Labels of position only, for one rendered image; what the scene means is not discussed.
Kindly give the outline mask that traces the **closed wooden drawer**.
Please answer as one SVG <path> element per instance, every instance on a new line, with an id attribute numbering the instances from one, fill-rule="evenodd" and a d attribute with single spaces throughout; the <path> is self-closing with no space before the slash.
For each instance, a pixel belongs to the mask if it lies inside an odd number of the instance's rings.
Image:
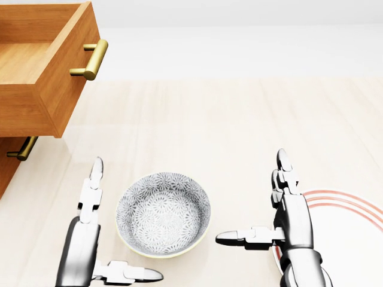
<path id="1" fill-rule="evenodd" d="M 0 199 L 13 178 L 19 164 L 16 158 L 8 158 L 8 151 L 18 151 L 27 137 L 0 138 Z"/>

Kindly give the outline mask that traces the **silver robot right hand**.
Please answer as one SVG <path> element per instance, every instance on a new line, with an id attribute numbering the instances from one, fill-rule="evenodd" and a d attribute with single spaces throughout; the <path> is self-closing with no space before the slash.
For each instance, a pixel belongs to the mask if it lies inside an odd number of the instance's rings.
<path id="1" fill-rule="evenodd" d="M 291 248 L 314 247 L 311 216 L 305 196 L 299 191 L 299 179 L 284 149 L 276 154 L 277 168 L 272 171 L 272 207 L 276 209 L 273 229 L 252 227 L 249 230 L 225 231 L 215 242 L 225 246 L 243 246 L 246 250 L 268 250 L 279 246 Z"/>

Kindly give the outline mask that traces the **white plate with red rings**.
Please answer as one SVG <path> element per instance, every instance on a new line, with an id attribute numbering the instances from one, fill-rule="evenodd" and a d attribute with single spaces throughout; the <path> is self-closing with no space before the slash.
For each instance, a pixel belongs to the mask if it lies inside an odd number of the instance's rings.
<path id="1" fill-rule="evenodd" d="M 383 210 L 340 190 L 304 193 L 314 248 L 333 287 L 383 287 Z"/>

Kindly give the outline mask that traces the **open wooden drawer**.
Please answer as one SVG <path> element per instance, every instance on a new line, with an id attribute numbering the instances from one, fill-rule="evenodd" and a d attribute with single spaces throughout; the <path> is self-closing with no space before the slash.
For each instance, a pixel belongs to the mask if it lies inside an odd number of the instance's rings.
<path id="1" fill-rule="evenodd" d="M 61 137 L 100 35 L 92 3 L 0 3 L 0 137 Z"/>

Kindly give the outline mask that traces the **grey patterned bowl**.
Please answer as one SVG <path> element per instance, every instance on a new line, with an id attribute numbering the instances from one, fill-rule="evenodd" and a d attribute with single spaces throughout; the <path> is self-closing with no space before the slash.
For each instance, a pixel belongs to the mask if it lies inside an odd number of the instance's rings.
<path id="1" fill-rule="evenodd" d="M 144 176 L 118 200 L 115 226 L 121 240 L 149 258 L 180 256 L 200 243 L 211 219 L 206 191 L 192 178 L 174 172 Z"/>

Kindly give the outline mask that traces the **silver robot left hand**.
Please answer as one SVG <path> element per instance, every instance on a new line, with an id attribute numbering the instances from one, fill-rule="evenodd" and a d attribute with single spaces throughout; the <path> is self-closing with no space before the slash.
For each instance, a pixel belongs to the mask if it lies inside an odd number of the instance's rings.
<path id="1" fill-rule="evenodd" d="M 90 287 L 94 280 L 107 286 L 130 286 L 164 279 L 163 274 L 150 268 L 134 267 L 119 260 L 102 265 L 96 258 L 101 231 L 98 209 L 102 198 L 103 171 L 103 161 L 96 157 L 89 177 L 83 182 L 78 214 L 68 227 L 55 287 Z"/>

